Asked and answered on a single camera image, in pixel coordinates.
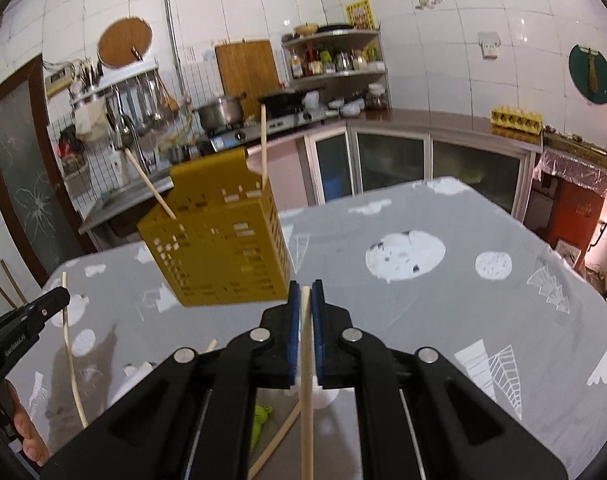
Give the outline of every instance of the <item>plastic sheet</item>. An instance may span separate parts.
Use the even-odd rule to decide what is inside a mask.
[[[558,176],[577,186],[590,189],[607,200],[607,169],[571,153],[544,147],[533,171],[533,178],[541,181],[542,173]]]

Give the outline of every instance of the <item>gray tablecloth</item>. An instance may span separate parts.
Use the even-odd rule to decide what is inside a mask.
[[[534,234],[454,179],[416,182],[282,214],[300,284],[391,348],[433,346],[552,449],[576,478],[607,439],[607,305]],[[75,365],[93,420],[144,362],[180,346],[219,346],[274,303],[183,308],[144,244],[70,261]],[[10,378],[52,451],[80,431],[60,319]],[[260,392],[274,413],[261,452],[296,403]],[[315,394],[315,477],[360,478],[355,400]],[[261,479],[299,474],[295,424]]]

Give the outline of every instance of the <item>cabinet door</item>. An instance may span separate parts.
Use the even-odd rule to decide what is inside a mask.
[[[325,132],[306,140],[317,202],[354,194],[347,132]]]
[[[423,180],[426,146],[421,137],[357,131],[362,190]]]
[[[433,141],[432,149],[434,178],[458,178],[512,214],[521,158],[438,140]]]

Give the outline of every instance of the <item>wooden stick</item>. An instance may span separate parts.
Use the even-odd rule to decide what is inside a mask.
[[[8,269],[8,266],[6,265],[6,263],[3,260],[1,260],[1,267],[3,267],[3,270],[6,273],[8,280],[10,280],[10,283],[14,287],[14,290],[16,290],[16,293],[21,298],[21,301],[23,301],[23,304],[24,305],[27,304],[27,298],[21,292],[21,289],[19,288],[19,286],[16,284],[16,281],[14,280],[14,276],[12,276],[12,272],[10,272],[10,269]]]
[[[272,437],[270,444],[266,446],[266,449],[263,450],[263,453],[256,459],[256,462],[253,463],[252,467],[248,471],[248,480],[252,480],[256,474],[261,471],[261,468],[267,462],[267,459],[270,458],[274,450],[281,444],[283,437],[290,431],[290,428],[294,424],[295,420],[301,413],[301,402],[297,402],[297,405],[292,409],[288,418],[285,419],[283,426],[279,431],[276,432],[276,435]]]
[[[168,206],[166,201],[163,200],[163,197],[158,193],[157,189],[154,187],[154,184],[152,184],[150,182],[148,175],[146,175],[145,172],[141,169],[141,166],[139,165],[139,161],[137,161],[137,159],[134,158],[134,155],[128,148],[125,148],[125,150],[123,150],[123,151],[125,152],[125,156],[128,157],[128,160],[134,166],[135,170],[137,170],[137,173],[139,173],[139,176],[144,181],[145,185],[148,186],[148,189],[150,189],[150,191],[152,191],[152,194],[154,195],[154,198],[157,199],[157,202],[159,202],[161,204],[161,207],[163,209],[165,209],[166,213],[168,213],[168,216],[172,220],[176,220],[176,215],[172,212],[172,209],[170,209],[170,206]]]
[[[312,422],[312,313],[310,287],[301,287],[301,480],[314,477]]]
[[[61,277],[61,286],[65,289],[68,288],[67,272],[64,272]],[[74,373],[74,362],[72,362],[72,348],[70,347],[70,324],[68,321],[67,306],[63,309],[63,342],[65,344],[65,351],[68,356],[68,371],[70,372],[70,384],[72,385],[72,396],[74,397],[74,404],[75,406],[77,406],[78,418],[81,419],[81,424],[83,424],[84,428],[87,428],[88,419],[86,418],[86,412],[83,410],[83,404],[81,404],[81,395],[79,395],[78,392],[77,376]]]
[[[261,105],[261,185],[267,184],[267,123],[266,105]]]
[[[0,286],[0,293],[3,296],[3,298],[8,302],[8,304],[16,310],[16,305],[14,304],[14,301],[10,300],[10,297],[6,294],[6,292],[3,290],[3,288],[1,286]]]

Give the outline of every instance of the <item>human hand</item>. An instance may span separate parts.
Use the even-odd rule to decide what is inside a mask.
[[[16,429],[16,432],[24,438],[23,451],[30,460],[36,462],[39,466],[43,466],[50,457],[48,448],[41,438],[41,435],[36,431],[26,409],[21,405],[19,396],[12,383],[6,381],[6,386],[14,407],[14,428]]]

